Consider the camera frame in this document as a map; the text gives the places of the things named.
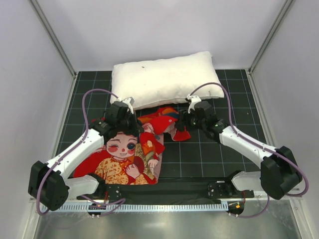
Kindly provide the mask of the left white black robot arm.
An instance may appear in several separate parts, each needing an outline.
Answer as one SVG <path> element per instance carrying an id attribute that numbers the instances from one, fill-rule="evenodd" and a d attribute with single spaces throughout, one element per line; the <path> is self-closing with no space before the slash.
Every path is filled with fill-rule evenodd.
<path id="1" fill-rule="evenodd" d="M 70 178 L 71 173 L 95 150 L 104 146 L 119 132 L 138 136 L 143 132 L 133 109 L 134 99 L 129 97 L 111 104 L 105 119 L 93 121 L 72 145 L 62 153 L 43 163 L 35 162 L 30 171 L 28 193 L 47 209 L 55 211 L 66 200 L 92 196 L 104 197 L 105 181 L 93 174 Z"/>

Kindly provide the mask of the red cartoon print pillowcase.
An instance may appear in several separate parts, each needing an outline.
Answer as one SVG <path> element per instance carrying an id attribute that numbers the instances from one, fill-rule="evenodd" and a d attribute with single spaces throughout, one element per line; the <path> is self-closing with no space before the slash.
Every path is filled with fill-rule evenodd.
<path id="1" fill-rule="evenodd" d="M 175 127 L 178 118 L 178 112 L 171 107 L 139 117 L 144 129 L 140 136 L 119 132 L 86 158 L 73 176 L 79 178 L 93 173 L 107 184 L 156 184 L 165 150 L 164 134 L 170 134 L 173 141 L 191 138 L 187 130 L 180 131 Z"/>

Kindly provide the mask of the white pillow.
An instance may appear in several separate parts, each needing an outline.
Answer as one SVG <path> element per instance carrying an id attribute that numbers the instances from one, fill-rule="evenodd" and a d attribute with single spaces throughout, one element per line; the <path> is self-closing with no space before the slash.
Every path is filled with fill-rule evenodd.
<path id="1" fill-rule="evenodd" d="M 132 97 L 135 110 L 182 104 L 190 93 L 203 100 L 224 97 L 208 51 L 115 65 L 111 86 L 110 102 Z"/>

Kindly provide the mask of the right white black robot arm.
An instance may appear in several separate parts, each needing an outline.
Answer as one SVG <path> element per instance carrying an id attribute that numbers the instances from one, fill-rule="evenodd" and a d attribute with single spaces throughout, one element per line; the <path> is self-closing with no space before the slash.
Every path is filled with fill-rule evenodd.
<path id="1" fill-rule="evenodd" d="M 191 104 L 189 109 L 180 110 L 177 129 L 190 127 L 204 132 L 207 138 L 227 146 L 253 162 L 258 171 L 240 171 L 230 176 L 224 185 L 229 197 L 237 197 L 242 191 L 264 191 L 279 200 L 302 182 L 292 151 L 285 146 L 275 148 L 241 132 L 223 119 L 218 119 L 208 102 Z"/>

